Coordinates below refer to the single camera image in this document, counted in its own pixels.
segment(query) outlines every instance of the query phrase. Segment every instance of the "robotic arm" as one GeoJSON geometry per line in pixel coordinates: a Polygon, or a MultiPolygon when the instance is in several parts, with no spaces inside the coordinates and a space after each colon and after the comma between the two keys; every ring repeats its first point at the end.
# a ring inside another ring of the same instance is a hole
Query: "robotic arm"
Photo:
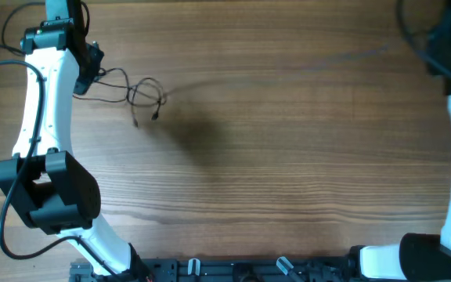
{"type": "MultiPolygon", "coordinates": [[[[116,235],[100,214],[99,187],[75,159],[70,142],[72,95],[83,95],[99,73],[103,52],[85,40],[85,25],[78,0],[46,0],[47,20],[29,28],[22,39],[26,62],[38,68],[45,80],[45,106],[40,139],[29,169],[18,183],[11,204],[30,228],[65,238],[89,261],[73,264],[70,281],[152,282],[329,282],[369,279],[451,279],[451,201],[442,235],[409,233],[400,244],[355,246],[344,257],[289,261],[201,262],[191,259],[142,261],[135,249],[116,235]],[[42,173],[49,183],[36,184],[42,173]]],[[[432,31],[428,53],[450,66],[451,0],[442,23],[432,31]]],[[[27,98],[22,129],[13,158],[0,161],[0,188],[5,194],[21,169],[31,147],[38,110],[39,84],[27,73],[27,98]]],[[[451,81],[447,80],[451,116],[451,81]]]]}

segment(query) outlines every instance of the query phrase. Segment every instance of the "wood grain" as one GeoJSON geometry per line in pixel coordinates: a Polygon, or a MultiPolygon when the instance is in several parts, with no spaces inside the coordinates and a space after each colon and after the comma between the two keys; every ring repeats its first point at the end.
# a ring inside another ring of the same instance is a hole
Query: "wood grain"
{"type": "MultiPolygon", "coordinates": [[[[103,66],[131,81],[153,76],[169,95],[157,122],[137,110],[139,128],[126,105],[74,101],[74,154],[97,178],[114,229],[143,258],[181,259],[341,255],[438,233],[451,172],[446,99],[399,39],[393,6],[91,4],[88,39],[106,53],[103,66]]],[[[428,6],[409,16],[415,27],[435,19],[428,6]]],[[[0,28],[12,8],[0,6],[0,28]]],[[[19,14],[9,42],[41,15],[19,14]]],[[[0,160],[16,142],[25,85],[22,68],[0,68],[0,160]]],[[[88,96],[123,92],[93,85],[88,96]]],[[[19,253],[54,239],[13,210],[7,226],[19,253]]],[[[0,251],[0,280],[62,281],[77,258],[69,245],[28,262],[0,251]]]]}

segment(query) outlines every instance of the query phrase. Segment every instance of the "wooden tabletop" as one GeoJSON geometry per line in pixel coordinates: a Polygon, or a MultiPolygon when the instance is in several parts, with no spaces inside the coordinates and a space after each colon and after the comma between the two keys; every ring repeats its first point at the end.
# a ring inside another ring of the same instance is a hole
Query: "wooden tabletop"
{"type": "MultiPolygon", "coordinates": [[[[0,28],[13,7],[0,6],[0,28]]],[[[451,173],[446,98],[399,38],[393,7],[91,4],[88,40],[106,53],[103,67],[123,67],[133,82],[152,76],[168,92],[158,121],[153,109],[136,111],[138,128],[123,103],[74,100],[74,155],[96,177],[109,223],[143,258],[343,255],[439,233],[451,173]]],[[[8,41],[44,15],[16,16],[8,41]]],[[[421,28],[435,16],[409,19],[421,28]]],[[[11,157],[25,89],[22,67],[0,67],[0,160],[11,157]]],[[[123,95],[93,85],[87,97],[123,95]]],[[[3,200],[0,190],[0,210],[3,200]]],[[[21,254],[55,239],[14,210],[6,237],[21,254]]],[[[25,262],[0,250],[0,280],[64,281],[77,258],[69,244],[25,262]]]]}

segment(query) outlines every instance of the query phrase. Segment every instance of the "wooden surface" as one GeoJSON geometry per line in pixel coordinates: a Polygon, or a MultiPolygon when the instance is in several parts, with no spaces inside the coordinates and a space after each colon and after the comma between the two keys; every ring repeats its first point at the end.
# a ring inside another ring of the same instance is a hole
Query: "wooden surface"
{"type": "MultiPolygon", "coordinates": [[[[159,121],[137,111],[139,128],[125,105],[74,101],[74,154],[96,177],[109,223],[143,258],[342,255],[438,233],[451,170],[446,100],[399,39],[393,6],[90,5],[88,40],[106,53],[103,66],[132,81],[154,76],[171,94],[159,121]]],[[[0,6],[0,28],[11,8],[0,6]]],[[[9,41],[42,11],[17,16],[9,41]]],[[[434,15],[410,20],[426,26],[434,15]]],[[[0,67],[0,160],[20,129],[24,74],[0,67]]],[[[88,95],[123,92],[93,85],[88,95]]],[[[13,210],[7,226],[18,253],[55,239],[13,210]]],[[[0,280],[64,281],[79,257],[68,244],[26,262],[0,250],[0,280]]]]}

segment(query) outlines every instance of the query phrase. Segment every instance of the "wooden table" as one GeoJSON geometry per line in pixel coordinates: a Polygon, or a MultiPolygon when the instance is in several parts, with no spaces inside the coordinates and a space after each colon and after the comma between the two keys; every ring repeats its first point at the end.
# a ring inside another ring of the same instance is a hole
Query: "wooden table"
{"type": "MultiPolygon", "coordinates": [[[[91,4],[88,40],[103,66],[153,76],[170,95],[157,122],[137,110],[138,128],[124,104],[74,101],[74,155],[96,177],[109,223],[143,258],[343,255],[438,233],[451,172],[446,98],[399,38],[393,6],[91,4]]],[[[0,28],[13,7],[0,6],[0,28]]],[[[39,7],[19,14],[9,42],[43,17],[39,7]]],[[[21,67],[0,67],[0,160],[11,157],[25,89],[21,67]]],[[[93,85],[88,96],[123,91],[93,85]]],[[[55,239],[13,210],[7,226],[17,253],[55,239]]],[[[68,244],[26,262],[0,250],[0,280],[64,281],[79,257],[68,244]]]]}

